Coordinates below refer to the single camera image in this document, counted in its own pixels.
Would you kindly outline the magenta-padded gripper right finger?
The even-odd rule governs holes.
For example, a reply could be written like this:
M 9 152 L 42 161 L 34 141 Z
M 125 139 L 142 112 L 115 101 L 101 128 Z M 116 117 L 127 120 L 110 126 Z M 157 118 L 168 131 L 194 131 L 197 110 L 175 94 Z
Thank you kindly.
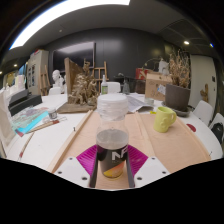
M 170 174 L 157 157 L 148 157 L 131 145 L 126 165 L 130 188 L 143 187 Z

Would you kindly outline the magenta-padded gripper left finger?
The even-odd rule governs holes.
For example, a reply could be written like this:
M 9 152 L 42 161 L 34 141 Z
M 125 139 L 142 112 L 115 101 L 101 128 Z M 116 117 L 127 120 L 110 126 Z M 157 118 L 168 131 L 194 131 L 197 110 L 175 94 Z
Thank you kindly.
M 93 145 L 77 157 L 68 157 L 54 174 L 84 188 L 94 188 L 97 172 L 97 147 Z

